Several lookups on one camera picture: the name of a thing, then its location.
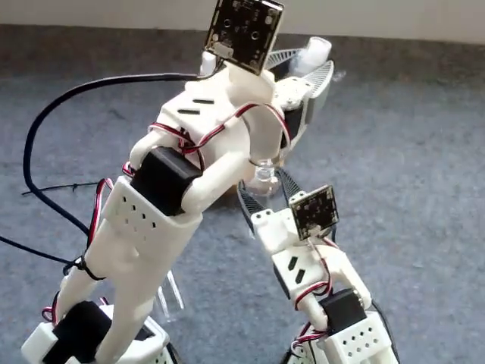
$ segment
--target circuit board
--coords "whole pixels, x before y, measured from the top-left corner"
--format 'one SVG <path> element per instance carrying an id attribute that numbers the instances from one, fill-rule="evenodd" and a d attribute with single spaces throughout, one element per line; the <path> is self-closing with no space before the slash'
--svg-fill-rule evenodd
<path id="1" fill-rule="evenodd" d="M 204 50 L 259 75 L 276 39 L 283 9 L 273 0 L 219 0 Z"/>
<path id="2" fill-rule="evenodd" d="M 332 186 L 323 186 L 291 202 L 289 207 L 295 219 L 300 240 L 311 236 L 311 232 L 330 228 L 339 222 L 335 195 Z"/>

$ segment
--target floor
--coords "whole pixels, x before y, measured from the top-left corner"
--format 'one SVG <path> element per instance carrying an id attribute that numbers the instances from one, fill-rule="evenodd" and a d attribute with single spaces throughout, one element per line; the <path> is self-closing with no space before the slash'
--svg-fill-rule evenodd
<path id="1" fill-rule="evenodd" d="M 0 27 L 0 232 L 68 259 L 75 227 L 25 191 L 23 141 L 54 97 L 115 74 L 196 71 L 204 34 Z M 338 242 L 389 316 L 402 363 L 485 357 L 485 47 L 331 38 L 339 80 L 287 164 L 308 190 L 334 185 Z M 305 37 L 281 36 L 278 46 Z M 42 126 L 40 186 L 116 177 L 180 84 L 117 86 L 77 97 Z M 89 220 L 93 189 L 50 196 Z M 0 362 L 52 300 L 61 266 L 0 246 Z M 236 200 L 226 197 L 175 269 L 192 313 L 166 326 L 187 363 L 278 363 L 294 313 Z"/>

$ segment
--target white plastic bracket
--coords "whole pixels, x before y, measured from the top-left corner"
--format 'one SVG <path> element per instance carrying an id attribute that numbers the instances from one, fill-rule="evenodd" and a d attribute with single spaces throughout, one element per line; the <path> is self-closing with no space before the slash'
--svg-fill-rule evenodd
<path id="1" fill-rule="evenodd" d="M 325 339 L 322 345 L 332 364 L 397 364 L 391 340 L 377 312 L 353 326 Z"/>

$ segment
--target ventilation slot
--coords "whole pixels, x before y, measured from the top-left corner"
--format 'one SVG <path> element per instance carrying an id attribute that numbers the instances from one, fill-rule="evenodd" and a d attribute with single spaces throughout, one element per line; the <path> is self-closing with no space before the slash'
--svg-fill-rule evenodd
<path id="1" fill-rule="evenodd" d="M 296 262 L 298 262 L 298 258 L 296 256 L 292 257 L 288 264 L 289 271 L 292 271 L 293 269 L 295 269 Z"/>
<path id="2" fill-rule="evenodd" d="M 177 112 L 184 115 L 200 115 L 200 110 L 190 108 L 179 108 Z"/>
<path id="3" fill-rule="evenodd" d="M 192 101 L 195 104 L 203 104 L 203 105 L 213 105 L 215 103 L 214 100 L 209 100 L 209 99 L 194 99 Z"/>
<path id="4" fill-rule="evenodd" d="M 296 275 L 295 282 L 296 282 L 297 284 L 302 283 L 302 281 L 303 281 L 303 277 L 304 277 L 304 276 L 305 276 L 305 270 L 300 269 L 300 270 L 298 271 L 298 274 Z"/>

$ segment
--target transparent plastic piece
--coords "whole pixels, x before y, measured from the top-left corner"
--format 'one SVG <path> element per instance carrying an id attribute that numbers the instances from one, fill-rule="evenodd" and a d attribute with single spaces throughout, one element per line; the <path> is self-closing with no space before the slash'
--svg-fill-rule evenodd
<path id="1" fill-rule="evenodd" d="M 259 161 L 257 164 L 258 167 L 255 168 L 255 175 L 246 184 L 246 190 L 253 196 L 273 196 L 281 187 L 281 181 L 276 173 L 277 165 L 270 159 Z"/>
<path id="2" fill-rule="evenodd" d="M 163 325 L 187 317 L 189 312 L 174 273 L 169 271 L 158 288 L 151 316 L 158 324 Z"/>

